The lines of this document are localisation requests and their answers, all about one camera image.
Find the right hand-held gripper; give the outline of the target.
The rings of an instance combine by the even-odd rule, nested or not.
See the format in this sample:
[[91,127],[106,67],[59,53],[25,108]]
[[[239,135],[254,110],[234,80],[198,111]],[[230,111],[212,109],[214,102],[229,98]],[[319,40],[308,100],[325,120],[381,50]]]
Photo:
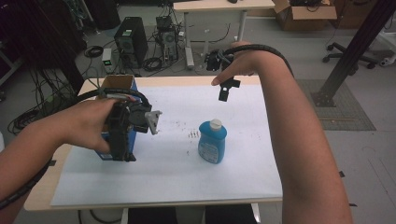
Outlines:
[[[220,50],[215,49],[210,51],[205,56],[206,70],[207,71],[221,71],[225,70],[234,59],[234,52],[230,49]],[[229,91],[231,88],[239,88],[240,81],[235,80],[234,77],[230,77],[226,81],[219,84],[219,100],[222,102],[226,102],[228,100]]]

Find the black metal stand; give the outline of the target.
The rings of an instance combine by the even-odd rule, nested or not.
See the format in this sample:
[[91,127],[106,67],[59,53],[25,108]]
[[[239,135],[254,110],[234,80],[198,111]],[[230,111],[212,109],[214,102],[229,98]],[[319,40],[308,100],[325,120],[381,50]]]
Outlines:
[[395,11],[396,0],[377,0],[323,86],[311,94],[317,106],[333,106],[332,98]]

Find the dark curtain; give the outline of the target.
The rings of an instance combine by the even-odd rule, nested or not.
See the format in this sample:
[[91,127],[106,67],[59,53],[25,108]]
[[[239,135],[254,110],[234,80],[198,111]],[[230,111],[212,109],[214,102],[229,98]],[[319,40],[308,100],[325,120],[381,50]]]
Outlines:
[[77,92],[84,79],[75,59],[77,52],[61,34],[38,0],[0,0],[0,34],[4,34],[28,59],[39,75],[60,69]]

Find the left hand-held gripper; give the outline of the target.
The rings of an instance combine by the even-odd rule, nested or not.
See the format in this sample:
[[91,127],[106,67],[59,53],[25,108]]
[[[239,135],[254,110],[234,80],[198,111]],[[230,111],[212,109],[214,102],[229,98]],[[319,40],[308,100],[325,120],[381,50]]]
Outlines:
[[130,142],[130,132],[158,133],[160,110],[151,110],[150,104],[117,102],[107,117],[108,143],[113,161],[136,161]]

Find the person's right leg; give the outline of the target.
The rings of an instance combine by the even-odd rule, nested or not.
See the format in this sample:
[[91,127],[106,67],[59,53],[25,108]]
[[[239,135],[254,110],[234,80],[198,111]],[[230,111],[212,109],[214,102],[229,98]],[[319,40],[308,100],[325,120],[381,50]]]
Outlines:
[[250,204],[208,205],[205,224],[257,224]]

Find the blue cardboard box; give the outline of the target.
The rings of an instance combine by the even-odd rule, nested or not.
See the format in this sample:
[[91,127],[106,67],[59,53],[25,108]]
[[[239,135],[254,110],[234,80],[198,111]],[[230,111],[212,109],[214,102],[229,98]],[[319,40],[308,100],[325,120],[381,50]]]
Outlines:
[[[133,75],[107,76],[100,86],[102,89],[133,90],[137,87]],[[127,124],[128,111],[121,111],[121,105],[115,105],[106,119],[102,137],[109,143],[110,152],[97,152],[103,161],[135,161],[133,155],[136,131]]]

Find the open-sided computer case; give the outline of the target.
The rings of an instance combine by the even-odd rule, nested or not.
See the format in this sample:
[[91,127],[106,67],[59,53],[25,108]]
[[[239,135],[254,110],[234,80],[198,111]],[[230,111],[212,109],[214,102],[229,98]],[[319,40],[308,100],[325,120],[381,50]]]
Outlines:
[[162,47],[163,59],[167,63],[178,60],[177,29],[170,16],[156,18],[156,26],[159,35],[159,43]]

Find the wooden desk with white legs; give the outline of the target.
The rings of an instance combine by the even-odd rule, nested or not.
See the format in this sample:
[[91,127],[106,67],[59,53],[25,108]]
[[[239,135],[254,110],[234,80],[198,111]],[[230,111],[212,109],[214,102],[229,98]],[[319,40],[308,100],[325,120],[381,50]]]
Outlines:
[[185,48],[191,48],[191,32],[189,26],[189,17],[196,12],[209,13],[210,11],[238,11],[239,27],[238,34],[235,37],[237,41],[241,41],[244,36],[246,18],[248,12],[254,9],[274,9],[273,0],[237,0],[231,3],[228,0],[193,0],[187,2],[176,2],[173,4],[174,11],[183,14],[184,30],[185,30]]

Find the person's left hand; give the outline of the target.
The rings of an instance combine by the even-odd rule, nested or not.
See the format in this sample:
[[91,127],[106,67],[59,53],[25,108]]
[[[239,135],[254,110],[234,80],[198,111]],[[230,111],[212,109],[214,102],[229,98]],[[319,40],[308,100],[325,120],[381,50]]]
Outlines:
[[101,132],[115,99],[89,100],[59,112],[62,142],[108,153],[108,142]]

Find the white paper sheet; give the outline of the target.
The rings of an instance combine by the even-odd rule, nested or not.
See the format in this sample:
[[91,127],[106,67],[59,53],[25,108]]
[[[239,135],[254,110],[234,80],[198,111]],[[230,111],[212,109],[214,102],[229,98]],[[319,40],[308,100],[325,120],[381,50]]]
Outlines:
[[[158,133],[140,133],[132,162],[103,161],[73,147],[52,199],[54,206],[192,203],[279,198],[262,89],[244,84],[226,102],[219,88],[138,88],[161,111]],[[200,125],[219,119],[227,130],[221,163],[198,153]]]

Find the person's left leg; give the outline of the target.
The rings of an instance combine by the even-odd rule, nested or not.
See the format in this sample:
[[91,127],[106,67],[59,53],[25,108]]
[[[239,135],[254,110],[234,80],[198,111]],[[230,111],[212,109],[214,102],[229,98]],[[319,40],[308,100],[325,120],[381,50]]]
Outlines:
[[128,210],[128,224],[178,224],[174,207],[145,207]]

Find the blue bottle with white cap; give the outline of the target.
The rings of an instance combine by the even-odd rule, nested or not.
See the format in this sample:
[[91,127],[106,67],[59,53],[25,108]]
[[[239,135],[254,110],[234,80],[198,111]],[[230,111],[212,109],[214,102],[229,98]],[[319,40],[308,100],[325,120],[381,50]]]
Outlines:
[[219,119],[212,119],[203,122],[199,131],[201,134],[198,153],[210,163],[219,164],[225,153],[225,138],[227,130]]

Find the white box with green light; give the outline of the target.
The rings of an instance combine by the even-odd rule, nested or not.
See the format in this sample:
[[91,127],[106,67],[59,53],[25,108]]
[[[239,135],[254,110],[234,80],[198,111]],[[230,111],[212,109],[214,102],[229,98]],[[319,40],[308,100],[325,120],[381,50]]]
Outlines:
[[112,49],[106,48],[102,54],[102,64],[108,74],[113,71],[114,62],[112,59]]

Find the person's leg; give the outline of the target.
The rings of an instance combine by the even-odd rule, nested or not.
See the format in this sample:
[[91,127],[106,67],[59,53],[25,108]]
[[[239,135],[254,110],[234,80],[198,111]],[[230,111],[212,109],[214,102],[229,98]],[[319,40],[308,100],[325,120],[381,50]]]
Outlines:
[[174,207],[145,207],[128,210],[128,224],[178,224]]
[[250,204],[208,205],[205,224],[257,224]]

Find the grey floor mat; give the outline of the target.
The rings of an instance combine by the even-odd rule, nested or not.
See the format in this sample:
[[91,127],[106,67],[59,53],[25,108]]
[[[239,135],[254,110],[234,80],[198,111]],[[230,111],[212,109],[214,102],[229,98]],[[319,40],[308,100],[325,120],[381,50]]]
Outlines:
[[347,84],[342,84],[333,100],[333,106],[317,106],[311,94],[319,91],[324,79],[297,79],[297,83],[314,107],[321,125],[326,131],[375,131]]

